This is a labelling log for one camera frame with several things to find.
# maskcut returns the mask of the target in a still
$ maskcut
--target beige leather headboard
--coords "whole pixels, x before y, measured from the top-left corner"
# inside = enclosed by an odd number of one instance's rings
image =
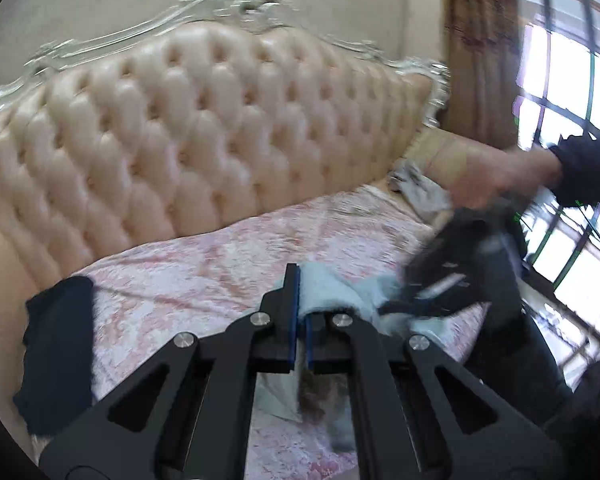
[[[294,28],[183,25],[0,112],[0,230],[40,286],[381,178],[431,81]]]

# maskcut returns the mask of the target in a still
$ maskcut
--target screw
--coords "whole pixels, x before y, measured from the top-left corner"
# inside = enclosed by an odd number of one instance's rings
[[[347,314],[336,314],[331,318],[331,322],[335,326],[342,328],[344,326],[349,326],[351,323],[353,323],[353,319],[351,319],[351,316]]]
[[[409,338],[409,346],[414,350],[426,350],[429,348],[429,340],[423,335],[412,335]]]
[[[187,348],[187,347],[193,345],[193,342],[195,340],[196,340],[196,338],[194,337],[194,335],[192,333],[180,332],[179,334],[176,334],[176,337],[173,338],[173,343],[178,348]]]
[[[255,326],[265,326],[271,322],[271,318],[266,312],[254,312],[249,319]]]

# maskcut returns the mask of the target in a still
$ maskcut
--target hand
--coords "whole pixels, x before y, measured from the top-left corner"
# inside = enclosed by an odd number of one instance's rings
[[[471,150],[449,194],[454,207],[482,209],[507,191],[531,199],[539,187],[552,187],[561,177],[560,161],[549,150]]]

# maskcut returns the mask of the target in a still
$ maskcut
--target person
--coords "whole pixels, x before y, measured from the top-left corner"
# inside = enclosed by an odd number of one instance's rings
[[[449,193],[454,206],[480,209],[506,192],[531,199],[541,187],[564,207],[600,203],[600,138],[479,155]],[[521,312],[499,332],[480,333],[465,365],[562,445],[570,479],[600,478],[600,361],[572,392],[535,322]]]

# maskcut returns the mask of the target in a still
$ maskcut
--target curtain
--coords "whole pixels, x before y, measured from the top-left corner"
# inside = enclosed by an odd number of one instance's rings
[[[516,145],[517,0],[445,0],[451,98],[442,127],[496,148]]]

